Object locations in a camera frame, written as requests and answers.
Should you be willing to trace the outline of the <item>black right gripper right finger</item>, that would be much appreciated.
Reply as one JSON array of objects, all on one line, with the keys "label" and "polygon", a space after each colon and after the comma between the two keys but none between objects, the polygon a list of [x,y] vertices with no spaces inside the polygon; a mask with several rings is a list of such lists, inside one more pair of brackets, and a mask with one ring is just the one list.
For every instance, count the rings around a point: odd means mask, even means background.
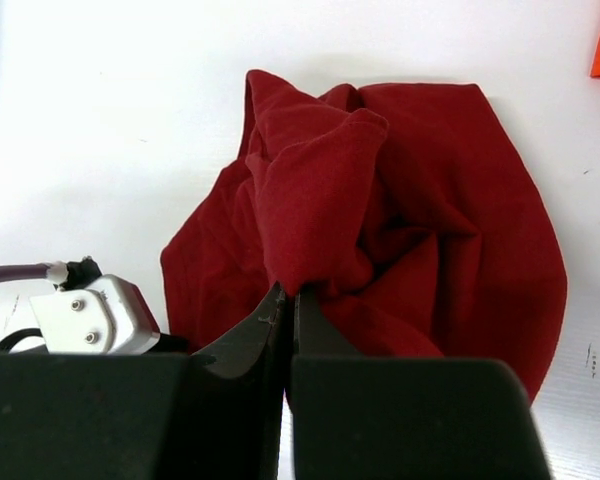
[{"label": "black right gripper right finger", "polygon": [[299,479],[550,477],[506,364],[363,355],[311,290],[295,299],[288,394]]}]

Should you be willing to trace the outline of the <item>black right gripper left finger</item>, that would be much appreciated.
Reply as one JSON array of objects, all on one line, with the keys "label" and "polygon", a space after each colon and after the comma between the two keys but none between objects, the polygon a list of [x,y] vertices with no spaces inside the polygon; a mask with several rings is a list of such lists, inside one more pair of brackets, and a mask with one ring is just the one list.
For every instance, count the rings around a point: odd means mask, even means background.
[{"label": "black right gripper left finger", "polygon": [[286,296],[193,355],[0,354],[0,479],[272,479]]}]

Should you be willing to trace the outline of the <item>dark red t shirt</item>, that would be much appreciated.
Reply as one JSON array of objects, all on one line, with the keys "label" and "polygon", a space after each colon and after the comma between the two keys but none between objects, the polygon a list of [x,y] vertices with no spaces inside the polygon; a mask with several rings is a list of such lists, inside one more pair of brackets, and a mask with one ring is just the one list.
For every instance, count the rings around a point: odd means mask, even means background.
[{"label": "dark red t shirt", "polygon": [[484,357],[535,397],[567,299],[541,195],[474,84],[248,72],[237,157],[162,251],[170,331],[198,350],[274,285],[315,290],[372,356]]}]

